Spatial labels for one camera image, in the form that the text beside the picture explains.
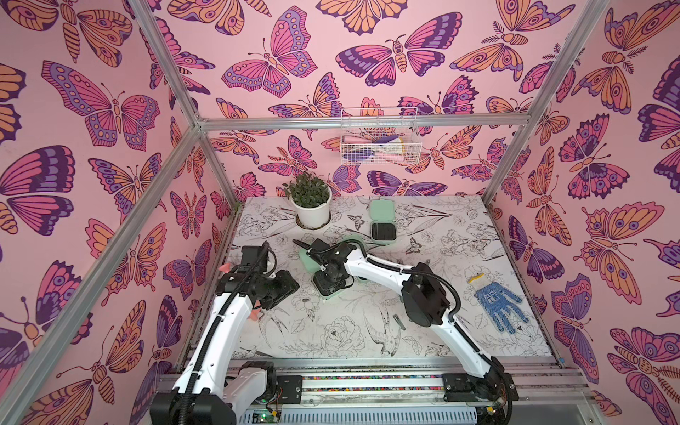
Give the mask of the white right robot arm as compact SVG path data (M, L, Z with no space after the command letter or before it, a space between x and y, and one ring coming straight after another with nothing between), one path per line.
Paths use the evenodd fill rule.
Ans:
M519 395L510 373L474 340L457 317L461 302L455 288L425 263L407 266L369 254L357 240L329 245L294 242L320 268L315 283L338 287L361 278L397 292L409 320L433 331L462 365L462 374L444 374L446 401L480 401L510 405Z

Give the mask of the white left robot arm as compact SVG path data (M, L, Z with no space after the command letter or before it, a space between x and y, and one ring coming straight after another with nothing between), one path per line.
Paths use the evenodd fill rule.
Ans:
M271 361L249 361L228 377L253 308L269 310L299 289L290 272L277 272L276 266L269 243L242 249L240 264L218 283L208 324L187 367L171 391L160 391L152 400L153 424L237 424L252 404L277 399Z

